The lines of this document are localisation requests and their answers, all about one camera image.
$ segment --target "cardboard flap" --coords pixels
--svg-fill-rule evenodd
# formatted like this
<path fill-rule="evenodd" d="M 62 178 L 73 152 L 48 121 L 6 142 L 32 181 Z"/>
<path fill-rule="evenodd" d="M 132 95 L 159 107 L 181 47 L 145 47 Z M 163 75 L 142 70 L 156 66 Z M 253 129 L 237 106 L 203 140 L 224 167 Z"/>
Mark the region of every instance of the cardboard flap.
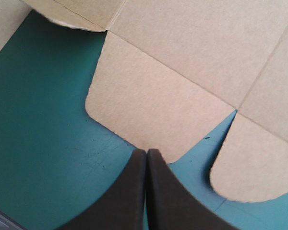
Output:
<path fill-rule="evenodd" d="M 136 147 L 179 159 L 234 109 L 108 32 L 86 98 L 88 114 Z"/>
<path fill-rule="evenodd" d="M 34 10 L 48 18 L 51 22 L 72 29 L 83 29 L 88 31 L 105 31 L 104 28 L 83 16 L 71 11 L 64 5 L 54 0 L 22 0 Z"/>
<path fill-rule="evenodd" d="M 213 189 L 229 200 L 275 199 L 288 192 L 288 143 L 237 114 L 210 181 Z"/>

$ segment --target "black curved object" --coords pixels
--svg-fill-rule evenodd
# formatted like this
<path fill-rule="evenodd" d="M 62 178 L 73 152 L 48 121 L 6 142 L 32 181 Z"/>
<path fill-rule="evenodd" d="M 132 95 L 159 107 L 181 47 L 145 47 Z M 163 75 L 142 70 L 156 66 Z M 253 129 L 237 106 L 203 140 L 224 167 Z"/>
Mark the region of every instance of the black curved object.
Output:
<path fill-rule="evenodd" d="M 159 150 L 147 155 L 146 205 L 150 230 L 236 230 L 195 199 Z"/>
<path fill-rule="evenodd" d="M 146 152 L 134 150 L 114 184 L 87 210 L 58 230 L 143 229 Z"/>

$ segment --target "unfolded cardboard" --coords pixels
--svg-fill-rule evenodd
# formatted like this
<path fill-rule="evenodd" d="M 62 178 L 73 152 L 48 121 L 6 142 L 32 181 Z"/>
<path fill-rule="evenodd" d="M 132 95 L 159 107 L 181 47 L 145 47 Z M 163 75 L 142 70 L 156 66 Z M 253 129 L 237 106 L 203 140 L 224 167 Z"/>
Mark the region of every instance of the unfolded cardboard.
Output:
<path fill-rule="evenodd" d="M 214 189 L 243 202 L 288 192 L 288 0 L 24 2 L 63 26 L 109 30 L 86 99 L 96 121 L 172 162 L 241 107 Z"/>
<path fill-rule="evenodd" d="M 160 149 L 167 162 L 176 161 L 233 111 L 112 32 L 85 106 L 93 119 L 135 146 Z"/>
<path fill-rule="evenodd" d="M 288 192 L 288 29 L 242 104 L 211 170 L 230 200 L 258 202 Z"/>
<path fill-rule="evenodd" d="M 261 202 L 288 192 L 288 143 L 240 114 L 210 173 L 221 196 Z"/>
<path fill-rule="evenodd" d="M 18 0 L 0 0 L 0 50 L 11 38 L 31 8 Z"/>

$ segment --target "teal floor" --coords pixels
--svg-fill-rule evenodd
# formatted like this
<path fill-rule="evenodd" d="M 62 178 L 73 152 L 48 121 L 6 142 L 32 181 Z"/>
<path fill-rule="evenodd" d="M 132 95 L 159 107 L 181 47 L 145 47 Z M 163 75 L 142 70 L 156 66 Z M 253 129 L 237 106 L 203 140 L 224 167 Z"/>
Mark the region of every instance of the teal floor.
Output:
<path fill-rule="evenodd" d="M 134 149 L 84 109 L 105 36 L 31 12 L 0 52 L 0 210 L 29 230 L 51 230 L 81 213 L 114 182 Z M 288 230 L 288 194 L 244 204 L 210 187 L 209 170 L 234 115 L 169 166 L 195 197 L 238 228 Z"/>

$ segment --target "scratched surface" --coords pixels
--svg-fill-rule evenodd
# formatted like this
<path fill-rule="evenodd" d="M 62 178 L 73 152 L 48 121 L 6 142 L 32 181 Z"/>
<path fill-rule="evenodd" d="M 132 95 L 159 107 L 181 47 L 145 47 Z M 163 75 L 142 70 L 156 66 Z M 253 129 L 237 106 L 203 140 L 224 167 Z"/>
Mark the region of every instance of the scratched surface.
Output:
<path fill-rule="evenodd" d="M 90 206 L 134 149 L 84 109 L 105 35 L 59 27 L 32 12 L 0 52 L 0 209 L 29 230 L 54 229 Z M 288 194 L 243 204 L 226 201 L 209 185 L 233 116 L 170 168 L 235 226 L 288 230 Z"/>

